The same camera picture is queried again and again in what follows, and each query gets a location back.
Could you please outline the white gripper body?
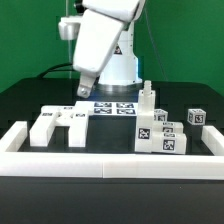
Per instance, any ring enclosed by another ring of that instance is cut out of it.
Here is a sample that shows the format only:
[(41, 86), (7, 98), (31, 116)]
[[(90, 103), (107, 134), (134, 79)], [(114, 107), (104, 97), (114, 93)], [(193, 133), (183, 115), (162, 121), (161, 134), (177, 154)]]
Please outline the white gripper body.
[(76, 42), (73, 68), (97, 76), (112, 56), (124, 25), (121, 10), (87, 9)]

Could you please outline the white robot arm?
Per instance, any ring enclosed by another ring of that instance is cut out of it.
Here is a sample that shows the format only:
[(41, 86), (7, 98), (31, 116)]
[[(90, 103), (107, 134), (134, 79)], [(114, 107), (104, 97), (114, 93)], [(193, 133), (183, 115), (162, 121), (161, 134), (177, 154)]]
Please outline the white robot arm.
[(77, 94), (88, 98), (96, 79), (107, 87), (139, 82), (132, 34), (145, 0), (82, 0), (82, 5), (73, 57), (80, 72)]

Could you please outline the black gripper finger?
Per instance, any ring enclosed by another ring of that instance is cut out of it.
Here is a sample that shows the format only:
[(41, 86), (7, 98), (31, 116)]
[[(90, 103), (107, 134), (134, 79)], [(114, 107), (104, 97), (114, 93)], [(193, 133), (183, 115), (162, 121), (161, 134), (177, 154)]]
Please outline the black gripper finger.
[(82, 73), (79, 80), (77, 95), (82, 98), (88, 98), (96, 80), (97, 76)]

